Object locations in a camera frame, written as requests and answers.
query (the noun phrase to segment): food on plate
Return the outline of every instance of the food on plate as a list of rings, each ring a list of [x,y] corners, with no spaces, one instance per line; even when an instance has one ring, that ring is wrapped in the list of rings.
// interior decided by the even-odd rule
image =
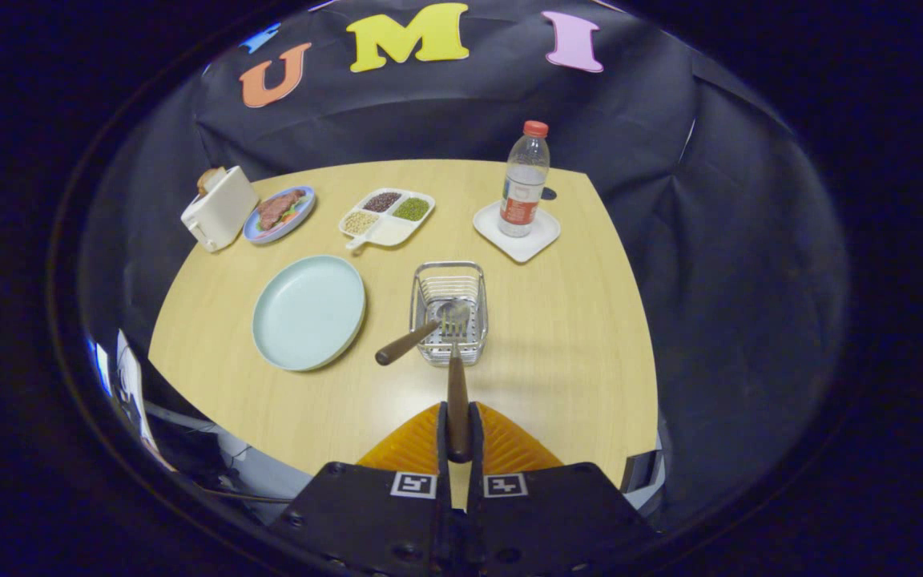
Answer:
[[[394,211],[394,215],[399,219],[422,220],[422,215],[425,215],[428,210],[429,202],[421,198],[409,198]]]
[[[344,230],[348,234],[359,235],[369,230],[374,222],[377,222],[378,216],[370,215],[368,212],[352,212],[344,219]]]
[[[394,204],[398,198],[401,198],[400,193],[384,192],[370,198],[369,202],[366,202],[365,207],[362,208],[365,208],[366,211],[383,212],[385,209],[391,208],[391,204]]]
[[[208,194],[208,190],[205,189],[205,185],[208,184],[209,180],[215,178],[215,176],[224,175],[227,172],[227,168],[209,168],[208,171],[202,172],[202,176],[198,178],[198,197],[201,198]]]
[[[296,188],[287,194],[274,196],[259,205],[259,230],[270,230],[289,213],[294,212],[294,205],[304,198],[304,190]]]

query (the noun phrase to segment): water bottle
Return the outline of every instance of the water bottle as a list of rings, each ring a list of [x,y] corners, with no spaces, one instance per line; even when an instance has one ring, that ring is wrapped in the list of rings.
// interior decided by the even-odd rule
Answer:
[[[527,120],[522,138],[508,156],[505,193],[498,228],[508,236],[525,236],[532,230],[539,195],[543,193],[550,151],[546,149],[546,124]]]

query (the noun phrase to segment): dark background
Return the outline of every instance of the dark background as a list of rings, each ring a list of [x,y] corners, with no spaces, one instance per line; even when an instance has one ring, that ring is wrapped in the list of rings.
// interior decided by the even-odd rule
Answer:
[[[0,3],[0,574],[264,573],[156,504],[88,435],[59,384],[42,288],[55,205],[95,132],[210,22],[250,6],[264,8]],[[923,574],[923,7],[633,8],[798,130],[832,189],[849,191],[835,201],[856,271],[838,377],[850,387],[828,421],[839,434],[746,522],[663,572]]]

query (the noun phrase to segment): meat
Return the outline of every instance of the meat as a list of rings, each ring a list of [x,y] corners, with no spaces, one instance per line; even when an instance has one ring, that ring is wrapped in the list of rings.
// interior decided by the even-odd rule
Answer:
[[[304,196],[304,190],[296,189],[290,194],[276,196],[259,205],[259,228],[269,230],[279,222],[280,216]]]

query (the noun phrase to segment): toaster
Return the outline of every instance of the toaster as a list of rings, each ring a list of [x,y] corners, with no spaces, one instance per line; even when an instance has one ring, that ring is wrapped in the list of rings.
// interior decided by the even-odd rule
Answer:
[[[244,221],[259,204],[259,195],[241,167],[218,171],[203,188],[205,195],[197,196],[180,220],[206,251],[216,252],[241,233]]]

